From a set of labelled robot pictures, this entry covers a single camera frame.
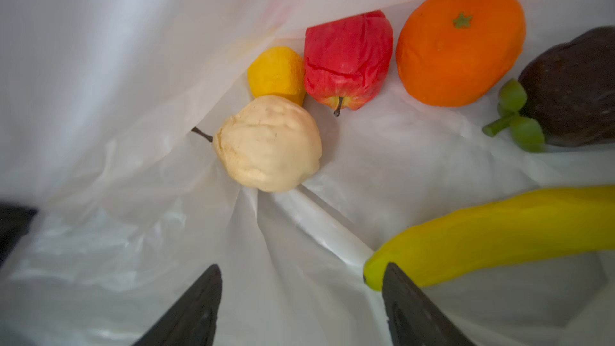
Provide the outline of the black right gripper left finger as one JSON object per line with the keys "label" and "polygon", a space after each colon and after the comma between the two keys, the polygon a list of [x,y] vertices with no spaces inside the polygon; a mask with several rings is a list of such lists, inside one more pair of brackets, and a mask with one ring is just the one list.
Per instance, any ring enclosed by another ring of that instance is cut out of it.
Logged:
{"label": "black right gripper left finger", "polygon": [[212,346],[222,291],[221,270],[213,264],[135,346]]}

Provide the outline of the yellow banana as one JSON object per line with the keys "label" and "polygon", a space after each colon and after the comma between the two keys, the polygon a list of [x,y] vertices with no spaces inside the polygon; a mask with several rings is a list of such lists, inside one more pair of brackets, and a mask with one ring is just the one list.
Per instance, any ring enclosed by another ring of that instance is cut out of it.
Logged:
{"label": "yellow banana", "polygon": [[480,269],[613,248],[613,186],[541,189],[410,227],[369,258],[363,276],[380,291],[386,267],[396,264],[428,287]]}

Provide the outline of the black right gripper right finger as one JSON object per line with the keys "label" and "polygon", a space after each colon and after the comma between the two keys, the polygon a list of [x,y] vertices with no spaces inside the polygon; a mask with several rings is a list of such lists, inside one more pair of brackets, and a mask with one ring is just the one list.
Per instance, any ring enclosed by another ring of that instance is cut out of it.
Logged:
{"label": "black right gripper right finger", "polygon": [[394,263],[385,269],[382,296],[395,346],[474,346]]}

